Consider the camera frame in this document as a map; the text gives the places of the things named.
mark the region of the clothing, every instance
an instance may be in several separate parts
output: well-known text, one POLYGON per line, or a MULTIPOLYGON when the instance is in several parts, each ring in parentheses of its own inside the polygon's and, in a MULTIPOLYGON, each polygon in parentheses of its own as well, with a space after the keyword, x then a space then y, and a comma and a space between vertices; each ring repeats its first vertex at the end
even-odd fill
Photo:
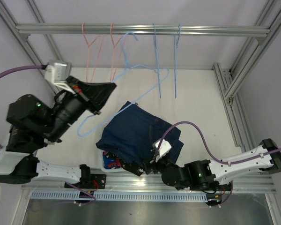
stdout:
MULTIPOLYGON (((170 123, 133 104, 110 121, 96 146, 117 155, 128 164, 136 162, 144 168, 143 162, 154 156, 151 151, 152 144, 160 139, 170 126, 170 123)), ((172 146, 169 155, 173 163, 177 161, 183 147, 183 143, 179 141, 180 134, 181 131, 175 127, 165 137, 172 146)))

